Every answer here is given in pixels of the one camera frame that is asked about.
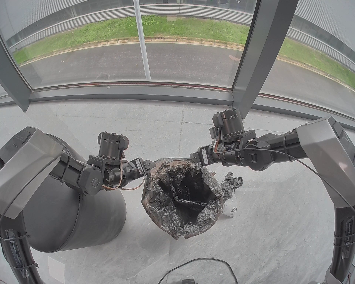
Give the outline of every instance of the gray tile floor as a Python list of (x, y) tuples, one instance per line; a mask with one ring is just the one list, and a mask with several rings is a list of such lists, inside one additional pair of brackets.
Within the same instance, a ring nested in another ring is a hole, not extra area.
[[(117, 132), (130, 139), (128, 159), (188, 157), (211, 143), (212, 115), (224, 106), (147, 101), (80, 100), (32, 103), (26, 113), (16, 106), (0, 108), (0, 147), (31, 125), (61, 137), (83, 157), (97, 154), (97, 135)], [(246, 129), (256, 134), (284, 133), (304, 119), (250, 111)], [(348, 131), (355, 141), (355, 134)], [(33, 250), (46, 284), (48, 257), (65, 265), (67, 284), (156, 284), (165, 272), (197, 257), (215, 257), (232, 266), (240, 284), (322, 281), (333, 249), (334, 209), (321, 181), (297, 162), (276, 164), (263, 172), (212, 165), (216, 178), (232, 171), (244, 178), (237, 190), (236, 218), (221, 216), (206, 233), (174, 240), (161, 231), (141, 205), (142, 188), (124, 191), (127, 220), (112, 242), (58, 253)], [(0, 279), (16, 283), (0, 256)], [(195, 262), (168, 275), (163, 283), (195, 278), (199, 284), (233, 283), (222, 263)]]

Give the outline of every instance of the tied plastic bag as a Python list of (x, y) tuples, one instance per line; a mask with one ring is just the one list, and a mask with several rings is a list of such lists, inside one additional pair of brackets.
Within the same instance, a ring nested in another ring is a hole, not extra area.
[(213, 175), (191, 159), (164, 158), (147, 175), (142, 205), (176, 240), (206, 232), (217, 221), (224, 193)]
[(243, 185), (242, 177), (234, 177), (233, 173), (229, 172), (224, 177), (224, 181), (221, 184), (224, 199), (222, 214), (232, 217), (235, 217), (235, 213), (237, 211), (237, 197), (235, 196), (235, 190)]

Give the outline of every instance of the road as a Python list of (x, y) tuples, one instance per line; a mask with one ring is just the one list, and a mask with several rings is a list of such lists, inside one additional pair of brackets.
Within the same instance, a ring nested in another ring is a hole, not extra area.
[[(241, 51), (206, 45), (147, 43), (153, 80), (231, 86)], [(87, 48), (51, 56), (22, 66), (37, 88), (52, 84), (144, 80), (138, 43)], [(262, 92), (286, 95), (346, 114), (355, 113), (355, 92), (302, 67), (276, 60)]]

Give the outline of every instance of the gray pole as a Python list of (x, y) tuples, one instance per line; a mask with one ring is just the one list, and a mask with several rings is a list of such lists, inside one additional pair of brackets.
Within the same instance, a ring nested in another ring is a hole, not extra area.
[(141, 46), (144, 73), (146, 74), (146, 79), (150, 80), (151, 79), (151, 73), (149, 71), (146, 43), (144, 41), (144, 33), (143, 33), (141, 10), (139, 8), (139, 0), (133, 0), (133, 4), (134, 4), (134, 12), (136, 14), (138, 38), (139, 38), (139, 44)]

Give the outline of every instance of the green lawn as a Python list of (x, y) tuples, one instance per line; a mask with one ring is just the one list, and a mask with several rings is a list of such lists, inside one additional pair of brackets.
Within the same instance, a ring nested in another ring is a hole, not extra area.
[[(142, 22), (146, 37), (180, 36), (245, 44), (249, 31), (249, 27), (245, 25), (198, 18), (177, 18), (176, 21), (168, 22), (164, 16), (152, 15), (142, 16)], [(13, 55), (15, 60), (20, 64), (59, 49), (75, 47), (98, 40), (131, 37), (138, 37), (134, 17), (111, 19), (90, 23), (71, 31), (49, 36), (14, 52)], [(292, 60), (312, 65), (355, 88), (355, 73), (325, 54), (308, 46), (287, 38), (279, 54)]]

